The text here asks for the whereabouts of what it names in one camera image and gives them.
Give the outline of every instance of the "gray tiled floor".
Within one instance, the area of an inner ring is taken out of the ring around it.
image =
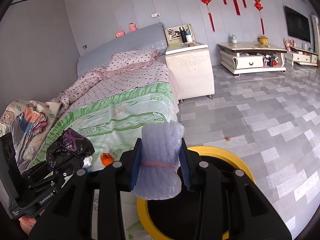
[[[240,77],[213,67],[213,99],[186,99],[178,121],[188,146],[242,158],[295,238],[320,204],[320,69],[286,67]]]

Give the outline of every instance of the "metal bolt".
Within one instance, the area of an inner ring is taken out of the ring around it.
[[[236,175],[242,177],[244,175],[244,172],[242,170],[236,170]]]
[[[84,169],[77,170],[77,175],[78,176],[83,176],[84,174],[85,174],[85,170]]]
[[[122,162],[119,162],[119,161],[114,162],[114,163],[112,164],[112,166],[115,167],[115,168],[120,168],[120,167],[122,166]]]
[[[207,163],[207,162],[199,162],[199,166],[201,168],[207,168],[209,166],[209,163]]]

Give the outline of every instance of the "yellow rim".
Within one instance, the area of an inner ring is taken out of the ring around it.
[[[194,146],[188,148],[191,151],[198,152],[200,156],[211,156],[222,159],[232,165],[236,169],[243,170],[247,176],[255,183],[252,172],[249,167],[236,155],[226,150],[211,147],[211,146]],[[148,212],[148,201],[137,198],[137,210],[141,224],[145,230],[155,239],[155,240],[173,240],[162,234],[153,224],[149,212]],[[229,232],[226,232],[222,236],[222,240],[229,238]]]

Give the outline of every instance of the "light switch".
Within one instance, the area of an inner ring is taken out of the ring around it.
[[[159,16],[160,16],[160,13],[151,14],[151,18],[155,18],[155,17],[159,17]]]

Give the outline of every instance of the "black trash bag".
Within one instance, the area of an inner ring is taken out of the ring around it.
[[[94,147],[89,139],[68,128],[47,149],[46,160],[54,170],[66,163],[72,157],[82,161],[94,153]]]

